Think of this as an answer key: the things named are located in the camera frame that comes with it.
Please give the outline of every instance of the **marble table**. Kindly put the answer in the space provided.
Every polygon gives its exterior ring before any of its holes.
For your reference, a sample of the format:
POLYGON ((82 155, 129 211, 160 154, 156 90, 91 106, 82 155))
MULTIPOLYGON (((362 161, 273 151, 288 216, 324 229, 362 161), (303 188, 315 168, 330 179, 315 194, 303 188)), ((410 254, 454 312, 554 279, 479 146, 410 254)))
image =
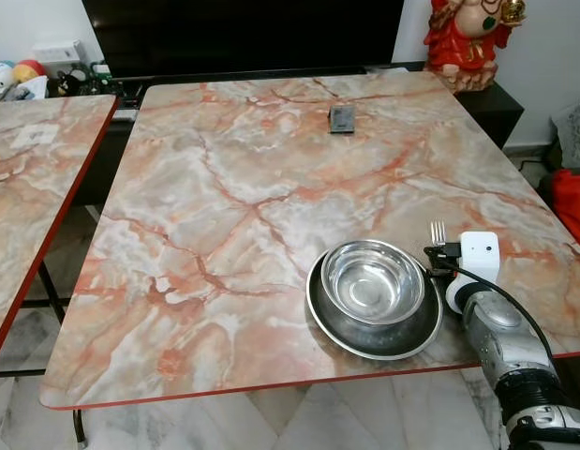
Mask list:
POLYGON ((113 96, 0 103, 0 348, 114 105, 113 96))
POLYGON ((499 283, 554 353, 580 353, 580 247, 429 73, 152 87, 55 344, 40 401, 92 408, 476 364, 454 315, 409 359, 335 346, 305 308, 323 250, 428 223, 496 232, 499 283), (352 136, 331 105, 356 106, 352 136))

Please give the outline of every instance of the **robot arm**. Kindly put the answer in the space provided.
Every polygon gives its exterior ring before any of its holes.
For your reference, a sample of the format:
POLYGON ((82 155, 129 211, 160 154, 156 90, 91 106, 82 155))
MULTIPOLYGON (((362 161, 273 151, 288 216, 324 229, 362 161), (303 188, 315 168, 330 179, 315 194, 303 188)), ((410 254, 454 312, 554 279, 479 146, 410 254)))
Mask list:
MULTIPOLYGON (((498 275, 498 239, 491 232, 465 232, 459 244, 428 247, 425 253, 432 275, 446 275, 449 260, 484 274, 490 283, 498 275)), ((498 397, 511 448, 580 449, 580 411, 563 391, 548 350, 523 315, 503 295, 462 274, 448 286, 446 300, 462 314, 468 342, 498 397)))

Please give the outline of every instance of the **statue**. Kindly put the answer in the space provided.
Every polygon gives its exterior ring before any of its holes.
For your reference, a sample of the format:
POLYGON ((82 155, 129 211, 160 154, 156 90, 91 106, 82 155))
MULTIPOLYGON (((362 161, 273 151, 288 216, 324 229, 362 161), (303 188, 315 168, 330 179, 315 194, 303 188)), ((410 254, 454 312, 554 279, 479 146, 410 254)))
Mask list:
POLYGON ((431 6, 424 69, 453 93, 488 87, 498 70, 494 47, 506 47, 513 28, 525 19, 523 0, 431 0, 431 6))

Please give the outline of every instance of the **television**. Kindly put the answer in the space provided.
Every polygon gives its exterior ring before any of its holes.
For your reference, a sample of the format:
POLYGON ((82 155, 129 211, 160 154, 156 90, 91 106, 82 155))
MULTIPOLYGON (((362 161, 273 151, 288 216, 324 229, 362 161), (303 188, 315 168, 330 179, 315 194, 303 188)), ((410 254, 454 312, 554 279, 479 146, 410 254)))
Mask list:
POLYGON ((112 76, 131 78, 387 66, 404 0, 83 4, 112 76))

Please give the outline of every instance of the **red bag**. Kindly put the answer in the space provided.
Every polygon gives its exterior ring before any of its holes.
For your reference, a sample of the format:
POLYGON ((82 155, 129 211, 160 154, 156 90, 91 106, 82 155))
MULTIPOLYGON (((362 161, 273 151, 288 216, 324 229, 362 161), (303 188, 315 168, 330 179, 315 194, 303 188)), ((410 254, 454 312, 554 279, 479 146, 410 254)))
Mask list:
POLYGON ((580 174, 559 170, 552 179, 554 212, 580 245, 580 174))

